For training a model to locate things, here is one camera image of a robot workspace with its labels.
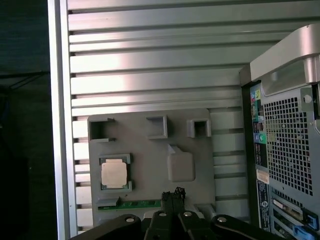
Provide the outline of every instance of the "label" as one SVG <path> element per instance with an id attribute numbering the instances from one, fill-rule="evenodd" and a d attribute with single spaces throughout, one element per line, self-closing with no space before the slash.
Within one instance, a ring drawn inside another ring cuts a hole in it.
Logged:
<path id="1" fill-rule="evenodd" d="M 265 184 L 269 184 L 270 180 L 269 180 L 269 173 L 259 170 L 256 170 L 256 179 L 260 180 L 261 182 L 265 183 Z"/>
<path id="2" fill-rule="evenodd" d="M 261 229 L 270 232 L 270 210 L 268 185 L 262 181 L 256 181 L 259 208 L 259 226 Z"/>
<path id="3" fill-rule="evenodd" d="M 284 209 L 284 205 L 275 199 L 273 199 L 273 204 L 276 205 L 280 209 Z"/>

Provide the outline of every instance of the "horizontal metal slat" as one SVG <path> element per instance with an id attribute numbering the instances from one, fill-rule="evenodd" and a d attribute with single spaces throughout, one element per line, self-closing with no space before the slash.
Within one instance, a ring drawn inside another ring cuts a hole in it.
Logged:
<path id="1" fill-rule="evenodd" d="M 247 199 L 216 201 L 215 209 L 217 215 L 225 214 L 234 218 L 249 216 L 249 203 Z"/>
<path id="2" fill-rule="evenodd" d="M 241 99 L 198 100 L 181 102 L 161 102 L 122 106 L 97 106 L 72 109 L 73 117 L 90 116 L 94 114 L 116 114 L 128 112 L 145 112 L 177 109 L 213 109 L 241 107 Z"/>
<path id="3" fill-rule="evenodd" d="M 272 44 L 229 47 L 200 47 L 70 57 L 71 73 L 181 68 L 249 63 Z"/>
<path id="4" fill-rule="evenodd" d="M 216 165 L 228 165 L 228 164 L 246 164 L 246 155 L 231 155 L 231 156 L 214 156 L 213 164 Z"/>
<path id="5" fill-rule="evenodd" d="M 242 111 L 212 112 L 210 116 L 212 130 L 242 129 L 244 127 Z"/>
<path id="6" fill-rule="evenodd" d="M 246 177 L 215 179 L 214 185 L 216 197 L 246 195 L 248 193 L 248 184 Z"/>
<path id="7" fill-rule="evenodd" d="M 206 89 L 190 89 L 188 91 L 156 91 L 144 94 L 126 94 L 118 96 L 87 96 L 71 100 L 74 108 L 90 106 L 114 106 L 127 104 L 151 104 L 163 102 L 182 102 L 196 100 L 235 99 L 241 97 L 240 87 L 218 87 Z"/>
<path id="8" fill-rule="evenodd" d="M 75 200 L 77 205 L 91 204 L 91 187 L 78 186 L 75 188 Z"/>
<path id="9" fill-rule="evenodd" d="M 87 121 L 73 121 L 72 122 L 72 135 L 74 139 L 88 137 L 88 124 Z"/>
<path id="10" fill-rule="evenodd" d="M 165 39 L 184 39 L 208 36 L 232 36 L 244 35 L 250 38 L 255 34 L 289 34 L 294 30 L 308 24 L 317 23 L 319 21 L 301 20 L 298 22 L 277 22 L 277 23 L 261 23 L 261 24 L 244 24 L 244 25 L 216 25 L 216 26 L 199 26 L 199 27 L 179 27 L 165 29 L 145 29 L 132 31 L 111 31 L 111 32 L 95 32 L 73 34 L 69 36 L 69 42 L 73 44 L 85 43 L 101 43 L 101 42 L 120 42 L 133 40 L 154 40 L 158 38 Z"/>
<path id="11" fill-rule="evenodd" d="M 92 227 L 94 225 L 91 208 L 77 209 L 76 216 L 78 227 Z"/>
<path id="12" fill-rule="evenodd" d="M 319 17 L 318 1 L 145 9 L 69 15 L 69 30 L 235 23 Z"/>
<path id="13" fill-rule="evenodd" d="M 229 45 L 255 42 L 276 43 L 286 37 L 288 32 L 258 33 L 258 34 L 228 34 L 209 36 L 188 36 L 188 37 L 167 37 L 160 39 L 124 39 L 112 42 L 91 42 L 71 44 L 70 52 L 101 51 L 101 50 L 125 50 L 125 49 L 147 49 L 147 48 L 172 48 L 180 46 L 201 46 L 201 45 Z"/>
<path id="14" fill-rule="evenodd" d="M 88 182 L 90 182 L 90 173 L 79 173 L 79 174 L 76 174 L 75 175 L 75 182 L 76 183 L 88 183 Z"/>
<path id="15" fill-rule="evenodd" d="M 69 10 L 94 9 L 94 8 L 114 8 L 114 7 L 134 7 L 152 5 L 178 5 L 178 4 L 199 4 L 208 3 L 208 0 L 68 0 Z"/>
<path id="16" fill-rule="evenodd" d="M 90 172 L 90 165 L 89 164 L 77 164 L 74 166 L 74 172 L 76 174 L 89 173 Z"/>
<path id="17" fill-rule="evenodd" d="M 71 94 L 133 92 L 240 85 L 240 68 L 106 74 L 71 78 Z"/>
<path id="18" fill-rule="evenodd" d="M 214 134 L 212 142 L 213 152 L 245 150 L 245 135 L 243 133 Z"/>
<path id="19" fill-rule="evenodd" d="M 246 171 L 246 164 L 228 164 L 214 166 L 214 175 L 242 174 Z"/>
<path id="20" fill-rule="evenodd" d="M 89 145 L 87 142 L 76 142 L 73 144 L 74 160 L 89 159 Z"/>

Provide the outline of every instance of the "metal ventilation grille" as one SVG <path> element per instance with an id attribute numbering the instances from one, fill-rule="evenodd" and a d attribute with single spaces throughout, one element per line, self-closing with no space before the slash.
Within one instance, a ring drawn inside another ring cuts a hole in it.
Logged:
<path id="1" fill-rule="evenodd" d="M 307 113 L 293 97 L 264 105 L 270 177 L 313 196 Z"/>
<path id="2" fill-rule="evenodd" d="M 272 188 L 272 192 L 274 192 L 275 194 L 277 194 L 279 197 L 281 197 L 281 198 L 289 201 L 290 203 L 297 205 L 297 206 L 300 207 L 300 208 L 303 208 L 303 207 L 304 207 L 301 202 L 299 202 L 299 201 L 297 201 L 297 200 L 294 200 L 293 198 L 285 195 L 284 193 L 282 193 L 282 192 L 280 192 L 280 191 L 278 191 L 278 190 L 276 190 L 276 189 L 274 189 L 274 188 Z"/>

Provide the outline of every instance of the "green circuit board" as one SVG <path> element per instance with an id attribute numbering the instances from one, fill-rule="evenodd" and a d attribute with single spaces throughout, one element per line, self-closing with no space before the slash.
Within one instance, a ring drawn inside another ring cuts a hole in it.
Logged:
<path id="1" fill-rule="evenodd" d="M 117 206 L 99 206 L 98 210 L 121 210 L 121 209 L 144 209 L 144 208 L 160 208 L 160 200 L 141 200 L 141 201 L 121 201 Z"/>

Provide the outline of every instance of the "wire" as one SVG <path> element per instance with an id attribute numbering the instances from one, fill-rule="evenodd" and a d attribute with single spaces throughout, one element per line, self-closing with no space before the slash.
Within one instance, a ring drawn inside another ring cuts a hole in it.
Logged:
<path id="1" fill-rule="evenodd" d="M 16 82 L 16 83 L 10 85 L 10 86 L 9 86 L 9 89 L 11 89 L 13 86 L 18 85 L 18 84 L 20 84 L 20 83 L 22 83 L 22 82 L 24 82 L 24 81 L 27 81 L 28 79 L 33 78 L 33 77 L 34 77 L 34 76 L 27 76 L 27 77 L 25 77 L 24 79 L 22 79 L 22 80 L 20 80 L 20 81 L 18 81 L 18 82 Z"/>
<path id="2" fill-rule="evenodd" d="M 17 82 L 17 83 L 15 83 L 15 84 L 13 84 L 13 86 L 15 86 L 15 85 L 17 85 L 18 83 L 22 83 L 21 85 L 15 87 L 15 88 L 12 88 L 12 85 L 11 85 L 10 88 L 11 88 L 12 91 L 17 90 L 17 89 L 19 89 L 19 88 L 21 88 L 21 87 L 23 87 L 23 86 L 25 86 L 25 85 L 27 85 L 27 84 L 35 81 L 35 80 L 37 80 L 38 78 L 41 78 L 41 77 L 44 76 L 44 75 L 46 75 L 46 74 L 44 73 L 44 74 L 41 74 L 41 75 L 39 75 L 39 76 L 35 76 L 35 77 L 33 77 L 33 78 L 31 77 L 31 78 L 32 78 L 31 80 L 26 81 L 26 80 L 30 79 L 30 77 L 28 77 L 27 79 L 24 79 L 24 80 L 22 80 L 22 81 L 20 81 L 20 82 Z"/>
<path id="3" fill-rule="evenodd" d="M 37 71 L 37 72 L 25 72 L 25 73 L 17 73 L 17 74 L 6 74 L 0 75 L 0 79 L 15 79 L 22 77 L 34 77 L 40 74 L 50 74 L 50 71 Z"/>

